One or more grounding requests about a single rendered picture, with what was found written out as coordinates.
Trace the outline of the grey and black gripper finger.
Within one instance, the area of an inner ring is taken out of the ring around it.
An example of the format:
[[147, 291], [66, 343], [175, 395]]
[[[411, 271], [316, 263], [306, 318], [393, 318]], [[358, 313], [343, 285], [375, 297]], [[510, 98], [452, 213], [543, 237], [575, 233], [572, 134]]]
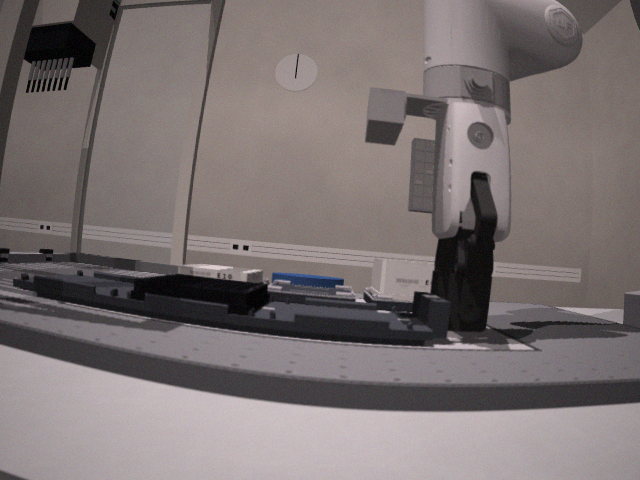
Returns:
[[454, 237], [438, 239], [431, 294], [447, 300], [450, 273], [455, 274]]
[[470, 195], [475, 227], [459, 227], [454, 236], [455, 274], [449, 277], [448, 331], [483, 332], [487, 325], [498, 217], [486, 173], [471, 174]]

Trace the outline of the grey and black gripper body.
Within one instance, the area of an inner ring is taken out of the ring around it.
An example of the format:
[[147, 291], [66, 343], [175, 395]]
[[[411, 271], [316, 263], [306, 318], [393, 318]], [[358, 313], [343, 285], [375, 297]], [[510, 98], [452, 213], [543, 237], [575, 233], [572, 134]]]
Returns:
[[[440, 108], [430, 105], [423, 108], [427, 117], [436, 120], [432, 233], [443, 239], [454, 237], [459, 227], [474, 230], [471, 174], [480, 172], [486, 173], [497, 210], [498, 222], [493, 239], [501, 242], [508, 237], [511, 228], [511, 165], [507, 129], [511, 115], [504, 108], [483, 101], [445, 99], [448, 103], [431, 104]], [[427, 109], [437, 110], [431, 111], [437, 115], [429, 115]], [[460, 211], [463, 225], [459, 223]]]

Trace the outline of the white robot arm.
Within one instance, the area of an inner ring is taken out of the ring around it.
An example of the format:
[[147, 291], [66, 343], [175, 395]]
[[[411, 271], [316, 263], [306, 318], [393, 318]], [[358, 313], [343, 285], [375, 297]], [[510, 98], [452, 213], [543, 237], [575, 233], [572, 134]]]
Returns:
[[582, 43], [577, 20], [556, 0], [423, 0], [423, 95], [370, 87], [365, 142], [395, 146], [404, 116], [429, 118], [423, 108], [445, 98], [511, 115], [510, 81], [567, 66]]

